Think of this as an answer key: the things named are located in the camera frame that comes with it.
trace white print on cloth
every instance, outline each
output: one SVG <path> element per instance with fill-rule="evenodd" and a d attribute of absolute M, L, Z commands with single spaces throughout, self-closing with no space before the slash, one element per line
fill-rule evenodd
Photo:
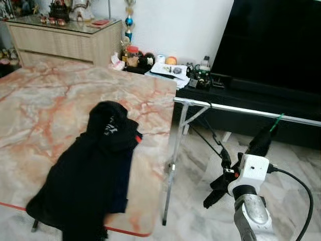
<path fill-rule="evenodd" d="M 106 125 L 105 127 L 105 132 L 104 135 L 108 136 L 110 134 L 114 134 L 114 132 L 117 132 L 117 125 L 114 123 L 114 116 L 110 118 L 109 124 Z"/>

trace marble floor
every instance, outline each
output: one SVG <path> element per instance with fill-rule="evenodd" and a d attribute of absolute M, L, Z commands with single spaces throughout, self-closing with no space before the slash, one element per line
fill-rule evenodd
<path fill-rule="evenodd" d="M 211 140 L 211 134 L 199 128 Z M 177 126 L 173 125 L 168 158 L 174 149 Z M 232 134 L 225 144 L 232 162 L 237 153 L 247 149 L 251 137 Z M 300 178 L 312 191 L 314 210 L 311 223 L 302 240 L 321 240 L 321 155 L 320 151 L 272 142 L 267 155 L 271 163 Z M 190 131 L 183 137 L 177 169 L 172 188 L 167 226 L 162 226 L 163 205 L 167 184 L 164 183 L 163 199 L 159 205 L 159 218 L 153 234 L 141 238 L 109 232 L 109 239 L 157 240 L 157 241 L 205 241 L 240 240 L 233 221 L 234 199 L 225 195 L 219 202 L 205 209 L 203 200 L 211 192 L 209 184 L 222 173 L 220 159 L 197 136 Z M 273 228 L 280 241 L 296 240 L 306 218 L 308 196 L 306 191 L 290 177 L 282 173 L 268 174 L 260 195 L 267 201 Z M 61 240 L 61 232 L 40 224 L 36 233 L 31 233 L 32 219 L 23 211 L 0 206 L 0 241 L 16 240 Z"/>

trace cabinet drawer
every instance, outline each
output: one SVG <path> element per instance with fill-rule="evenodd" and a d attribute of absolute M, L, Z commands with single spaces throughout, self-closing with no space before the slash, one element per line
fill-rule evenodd
<path fill-rule="evenodd" d="M 91 38 L 10 26 L 18 49 L 93 61 Z"/>
<path fill-rule="evenodd" d="M 19 53 L 20 53 L 21 61 L 22 61 L 24 67 L 34 66 L 34 65 L 37 65 L 39 62 L 50 61 L 52 63 L 61 63 L 63 61 L 68 61 L 68 60 L 75 61 L 75 62 L 93 64 L 92 62 L 77 61 L 74 59 L 68 59 L 68 58 L 64 58 L 64 57 L 43 55 L 43 54 L 30 53 L 30 52 L 24 52 L 24 51 L 19 51 Z"/>

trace black jacket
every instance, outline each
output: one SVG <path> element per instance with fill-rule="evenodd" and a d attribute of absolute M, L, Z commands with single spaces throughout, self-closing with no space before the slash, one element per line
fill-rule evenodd
<path fill-rule="evenodd" d="M 59 157 L 28 203 L 34 219 L 59 228 L 63 240 L 98 240 L 107 213 L 125 212 L 138 123 L 119 103 L 99 103 L 87 130 Z"/>

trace wooden cabinet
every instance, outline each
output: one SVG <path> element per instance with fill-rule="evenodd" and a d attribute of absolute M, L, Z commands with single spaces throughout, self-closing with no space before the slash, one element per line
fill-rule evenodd
<path fill-rule="evenodd" d="M 114 52 L 120 54 L 122 23 L 120 20 L 113 21 L 101 30 L 87 27 L 86 24 L 70 22 L 68 26 L 59 28 L 41 25 L 35 16 L 7 22 L 23 66 L 39 60 L 66 59 L 107 66 Z"/>

